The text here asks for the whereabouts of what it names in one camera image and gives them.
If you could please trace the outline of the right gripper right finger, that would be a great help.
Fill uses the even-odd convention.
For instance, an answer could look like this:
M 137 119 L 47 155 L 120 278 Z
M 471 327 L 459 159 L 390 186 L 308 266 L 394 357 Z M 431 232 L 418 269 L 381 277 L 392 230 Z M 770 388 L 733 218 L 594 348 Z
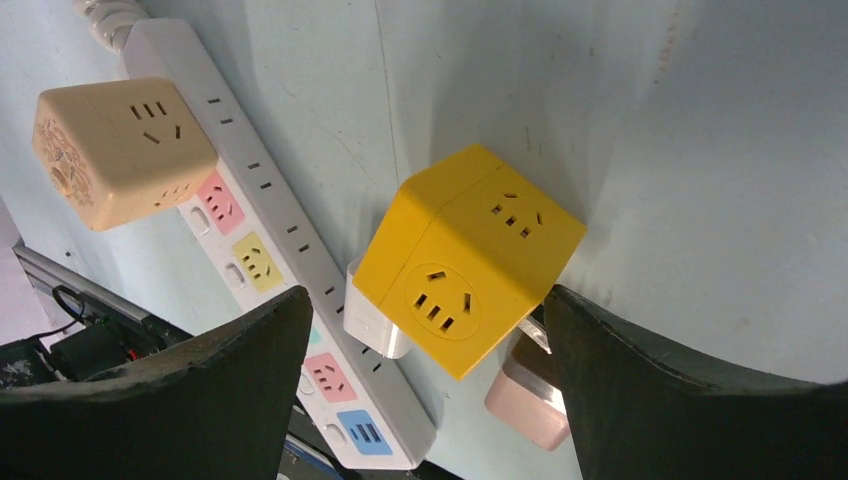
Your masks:
M 843 479 L 847 384 L 700 352 L 557 285 L 544 304 L 586 479 Z

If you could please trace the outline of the white multicolour power strip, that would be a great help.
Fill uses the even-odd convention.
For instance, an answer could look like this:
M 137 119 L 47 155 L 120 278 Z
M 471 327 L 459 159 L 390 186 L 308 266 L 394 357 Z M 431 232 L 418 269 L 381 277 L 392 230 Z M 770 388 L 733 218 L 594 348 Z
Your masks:
M 313 306 L 297 398 L 346 468 L 412 470 L 436 428 L 398 365 L 343 327 L 346 281 L 193 28 L 142 19 L 121 60 L 172 81 L 219 156 L 180 213 L 246 311 L 294 286 Z

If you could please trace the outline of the yellow cube socket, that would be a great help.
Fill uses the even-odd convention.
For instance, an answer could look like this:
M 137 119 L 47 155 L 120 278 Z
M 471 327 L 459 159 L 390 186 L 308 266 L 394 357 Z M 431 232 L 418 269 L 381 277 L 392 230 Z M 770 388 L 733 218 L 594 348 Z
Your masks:
M 455 379 L 547 296 L 586 226 L 481 145 L 409 177 L 354 286 Z

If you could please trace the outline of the beige cube socket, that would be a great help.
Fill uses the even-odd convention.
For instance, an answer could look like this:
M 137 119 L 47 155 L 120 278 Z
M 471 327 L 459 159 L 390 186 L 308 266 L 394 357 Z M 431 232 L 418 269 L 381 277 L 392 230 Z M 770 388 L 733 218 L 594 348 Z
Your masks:
M 32 147 L 92 231 L 190 199 L 219 160 L 176 85 L 159 77 L 43 91 Z

